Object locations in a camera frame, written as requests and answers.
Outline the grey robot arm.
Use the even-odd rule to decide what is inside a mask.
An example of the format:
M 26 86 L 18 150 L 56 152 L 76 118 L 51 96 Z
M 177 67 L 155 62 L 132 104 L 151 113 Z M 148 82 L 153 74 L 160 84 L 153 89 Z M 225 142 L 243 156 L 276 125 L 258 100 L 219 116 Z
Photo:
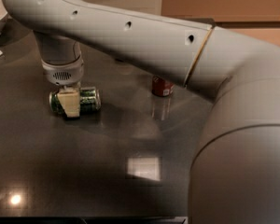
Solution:
M 211 104 L 189 171 L 190 224 L 280 224 L 280 47 L 198 21 L 84 0 L 2 0 L 78 109 L 82 47 Z

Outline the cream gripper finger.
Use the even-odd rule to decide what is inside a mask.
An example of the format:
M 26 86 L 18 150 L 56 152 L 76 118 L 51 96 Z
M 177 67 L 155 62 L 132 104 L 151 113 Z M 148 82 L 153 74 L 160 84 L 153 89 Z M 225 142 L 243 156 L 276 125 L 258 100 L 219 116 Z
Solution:
M 80 116 L 80 83 L 61 86 L 57 97 L 68 118 L 78 118 Z

